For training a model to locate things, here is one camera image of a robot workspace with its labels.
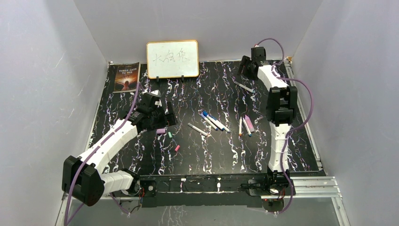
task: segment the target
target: wall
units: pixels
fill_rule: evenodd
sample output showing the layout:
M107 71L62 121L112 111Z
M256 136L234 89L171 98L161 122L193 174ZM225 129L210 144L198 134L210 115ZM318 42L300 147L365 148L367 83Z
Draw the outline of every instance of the wall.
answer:
M321 0L75 0L107 61L146 62L149 41L199 43L201 61L241 59L263 38L292 56ZM281 58L272 41L269 59Z
M2 1L0 74L1 225L54 225L63 162L85 149L106 61L73 1Z
M325 0L293 58L315 95L310 127L353 226L398 225L398 9L394 0Z

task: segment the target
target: book cover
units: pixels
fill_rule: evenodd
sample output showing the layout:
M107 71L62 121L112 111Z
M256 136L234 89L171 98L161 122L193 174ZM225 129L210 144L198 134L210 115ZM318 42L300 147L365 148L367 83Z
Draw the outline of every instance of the book cover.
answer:
M140 75L140 63L119 65L116 70L114 93L136 90Z

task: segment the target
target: floor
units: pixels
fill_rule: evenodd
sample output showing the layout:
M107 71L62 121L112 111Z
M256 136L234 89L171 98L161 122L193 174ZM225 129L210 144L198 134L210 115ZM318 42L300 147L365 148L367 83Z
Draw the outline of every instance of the floor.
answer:
M141 133L119 151L105 171L128 168L140 175L266 172L271 142L269 122L264 116L268 90L260 80L250 81L237 76L238 66L239 61L201 62L197 78L184 82L180 79L156 82L148 79L147 65L141 65L140 81L145 89L158 89L163 98L172 101L179 123L168 127L172 139L168 135L158 136L155 131ZM112 92L116 68L114 65L109 68L91 144L97 142L119 117L126 115L133 100L133 93ZM279 68L279 73L287 76L284 65ZM255 93L236 86L233 81L254 89ZM231 133L215 131L208 126L199 115L204 110L230 128ZM242 137L238 136L239 117L245 114L256 129L252 137L246 132ZM210 132L211 136L201 136L187 123ZM302 117L298 113L293 126L301 123ZM290 137L288 158L290 170L319 170L304 129Z

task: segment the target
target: black marble tabletop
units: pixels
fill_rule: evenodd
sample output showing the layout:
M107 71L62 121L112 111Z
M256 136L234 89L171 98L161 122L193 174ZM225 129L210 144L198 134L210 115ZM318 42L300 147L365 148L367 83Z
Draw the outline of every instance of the black marble tabletop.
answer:
M147 77L147 65L141 65L140 81L147 91L160 90L163 106L172 101L178 124L168 127L173 134L157 135L145 131L127 143L111 160L106 172L128 168L140 175L160 174L213 174L266 172L271 151L269 122L265 118L268 90L263 83L236 76L239 61L200 62L197 78L163 79L159 82ZM92 131L91 144L97 142L119 117L126 115L134 93L113 93L116 66L110 66L108 77ZM279 73L287 76L284 65ZM236 86L233 81L254 89L255 93ZM215 131L201 117L209 112L231 133ZM239 137L239 117L248 115L256 129L251 137ZM201 136L187 126L210 133ZM293 126L302 123L299 114ZM290 170L318 170L312 147L305 129L289 138L288 161Z

